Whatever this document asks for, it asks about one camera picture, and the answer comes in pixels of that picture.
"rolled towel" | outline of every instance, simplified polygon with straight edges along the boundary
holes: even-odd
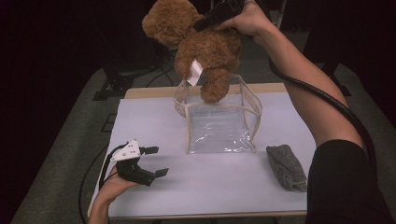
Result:
[[[283,189],[306,192],[306,176],[288,145],[267,147],[268,160]]]

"brown teddy bear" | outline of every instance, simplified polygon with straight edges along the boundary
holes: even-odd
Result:
[[[234,29],[197,32],[193,25],[203,17],[189,0],[157,0],[142,25],[148,37],[177,48],[175,70],[183,79],[191,76],[194,60],[202,66],[206,82],[201,97],[212,104],[228,93],[230,73],[239,65],[241,40]]]

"black sleeve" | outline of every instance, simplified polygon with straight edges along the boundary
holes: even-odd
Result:
[[[332,140],[317,148],[305,223],[395,223],[361,147]]]

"stuffed animal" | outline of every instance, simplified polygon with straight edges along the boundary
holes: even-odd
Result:
[[[201,97],[213,104],[228,93],[230,73],[239,66],[241,39],[234,29],[197,32],[193,25],[203,17],[189,0],[157,0],[142,25],[148,37],[177,48],[175,71],[183,79],[191,76],[194,60],[202,66]]]

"gray sock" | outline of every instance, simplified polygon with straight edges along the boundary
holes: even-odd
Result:
[[[283,189],[306,192],[306,176],[288,145],[267,147],[268,160]]]

